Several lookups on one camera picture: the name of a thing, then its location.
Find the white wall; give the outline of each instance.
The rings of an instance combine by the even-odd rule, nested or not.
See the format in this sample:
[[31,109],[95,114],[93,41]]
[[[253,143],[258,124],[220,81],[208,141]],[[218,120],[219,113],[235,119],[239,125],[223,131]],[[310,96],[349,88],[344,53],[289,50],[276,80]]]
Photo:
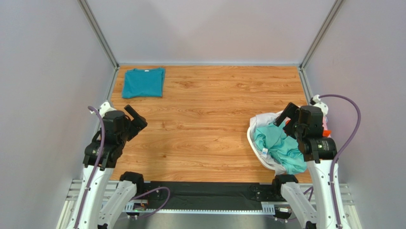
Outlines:
[[88,0],[120,63],[299,64],[334,0]]
[[[404,0],[344,2],[306,69],[313,94],[346,95],[360,106],[360,129],[339,165],[364,228],[406,224],[405,12]],[[327,102],[328,125],[342,146],[355,111]]]
[[0,74],[0,228],[55,228],[113,68],[76,0],[2,0]]

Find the cable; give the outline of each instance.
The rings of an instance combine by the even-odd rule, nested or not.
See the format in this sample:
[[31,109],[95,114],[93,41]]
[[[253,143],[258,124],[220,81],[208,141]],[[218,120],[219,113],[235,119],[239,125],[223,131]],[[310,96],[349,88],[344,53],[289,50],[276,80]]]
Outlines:
[[[355,125],[355,128],[354,128],[352,134],[350,135],[348,140],[344,143],[343,147],[341,147],[341,149],[337,152],[337,155],[335,155],[335,157],[331,163],[330,183],[334,183],[334,166],[335,166],[336,162],[338,161],[338,157],[342,154],[342,152],[348,146],[348,144],[350,144],[350,142],[353,140],[355,134],[358,131],[359,125],[361,124],[361,111],[359,110],[359,107],[357,106],[357,104],[354,101],[352,101],[351,99],[349,99],[345,96],[338,95],[338,94],[325,94],[325,95],[319,96],[319,98],[326,98],[326,97],[336,97],[336,98],[341,98],[341,99],[347,100],[354,106],[354,108],[356,109],[356,113],[357,113],[357,121],[356,121],[356,125]],[[330,187],[331,187],[331,193],[333,195],[335,217],[337,218],[338,228],[342,228],[343,225],[341,224],[341,216],[340,216],[340,212],[338,211],[338,203],[337,203],[337,196],[335,193],[335,185],[331,185]]]
[[314,191],[314,188],[312,187],[312,191],[310,192],[310,195],[309,195],[309,202],[310,202],[310,200],[312,199],[313,191]]
[[97,117],[98,117],[99,120],[100,120],[100,125],[101,125],[101,138],[102,138],[102,139],[101,139],[101,142],[100,142],[100,148],[99,148],[99,152],[98,152],[98,154],[97,154],[96,162],[94,163],[93,170],[92,170],[91,173],[90,173],[89,180],[87,181],[86,188],[85,188],[84,193],[83,193],[83,197],[82,197],[82,200],[81,200],[81,204],[79,205],[78,215],[77,215],[77,217],[76,217],[75,225],[73,226],[73,228],[75,228],[75,229],[78,228],[79,221],[81,220],[81,215],[82,215],[82,211],[83,211],[83,206],[84,206],[84,203],[85,203],[85,199],[86,199],[86,197],[87,197],[87,193],[89,192],[89,187],[90,187],[90,184],[91,184],[91,180],[93,179],[94,174],[96,173],[97,167],[98,167],[99,162],[100,162],[100,158],[102,157],[102,154],[103,154],[104,138],[105,138],[105,130],[104,130],[103,118],[101,117],[99,111],[98,111],[96,108],[92,107],[92,106],[88,106],[87,108],[88,108],[89,110],[95,112],[96,115],[97,115]]
[[146,195],[148,195],[148,194],[150,194],[150,193],[156,192],[157,190],[161,190],[161,189],[165,189],[165,190],[168,191],[168,197],[166,198],[165,202],[164,202],[159,208],[155,209],[153,212],[151,212],[151,213],[149,213],[149,214],[146,214],[146,215],[138,216],[138,218],[147,218],[148,216],[152,216],[152,215],[155,214],[157,211],[161,210],[161,209],[166,205],[166,203],[168,202],[169,197],[171,196],[171,191],[169,190],[168,187],[157,187],[157,188],[154,188],[154,189],[152,189],[152,190],[150,190],[150,191],[148,191],[148,192],[146,192],[146,193],[143,193],[143,194],[141,194],[141,195],[139,195],[139,196],[136,196],[136,197],[131,198],[131,200],[135,200],[135,199],[141,198],[141,197],[143,197],[143,196],[146,196]]
[[304,193],[303,194],[307,194],[309,191],[311,191],[310,192],[310,196],[309,196],[309,201],[312,199],[312,196],[313,196],[313,191],[314,191],[314,188],[313,188],[313,186],[311,186],[310,188],[308,188],[306,191],[304,191]]
[[304,193],[303,194],[307,194],[310,190],[313,190],[313,186],[311,186],[310,188],[308,188],[306,191],[304,191]]

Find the white cloth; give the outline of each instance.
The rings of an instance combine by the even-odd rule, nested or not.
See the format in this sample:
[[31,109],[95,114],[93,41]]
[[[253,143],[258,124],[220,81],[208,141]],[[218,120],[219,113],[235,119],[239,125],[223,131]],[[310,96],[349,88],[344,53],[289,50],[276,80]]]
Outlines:
[[252,117],[250,119],[250,127],[248,128],[248,131],[247,131],[248,141],[250,142],[251,148],[253,149],[258,160],[261,162],[261,164],[265,168],[270,169],[270,170],[275,170],[275,175],[285,173],[286,172],[285,167],[283,167],[283,165],[277,163],[270,156],[268,156],[266,158],[261,157],[262,151],[259,151],[256,148],[255,141],[253,139],[253,135],[254,135],[255,129],[257,127],[268,126],[269,124],[273,123],[281,112],[282,111],[280,111],[278,113],[264,113],[264,114],[259,114],[259,115],[257,114],[255,117]]

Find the teal cloth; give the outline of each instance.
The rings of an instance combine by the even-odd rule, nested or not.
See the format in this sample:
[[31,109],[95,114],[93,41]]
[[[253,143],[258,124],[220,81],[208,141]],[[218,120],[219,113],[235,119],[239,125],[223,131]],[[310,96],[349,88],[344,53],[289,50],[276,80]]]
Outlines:
[[258,127],[254,133],[254,141],[259,151],[263,148],[268,149],[268,154],[286,168],[287,174],[303,173],[306,168],[306,162],[302,153],[297,148],[295,139],[287,137],[283,131],[285,123],[279,127],[273,123],[268,126]]
[[122,97],[162,97],[165,69],[132,69],[125,73]]

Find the wooden table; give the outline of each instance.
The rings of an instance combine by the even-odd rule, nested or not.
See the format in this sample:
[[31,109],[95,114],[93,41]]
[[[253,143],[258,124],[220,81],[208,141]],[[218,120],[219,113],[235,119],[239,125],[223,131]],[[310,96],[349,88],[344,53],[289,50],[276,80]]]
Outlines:
[[[112,103],[130,104],[148,126],[127,143],[112,179],[133,171],[156,181],[272,181],[246,132],[256,114],[306,104],[296,67],[163,66],[162,98],[122,99],[127,70],[156,67],[120,67]],[[311,183],[307,171],[296,177]]]

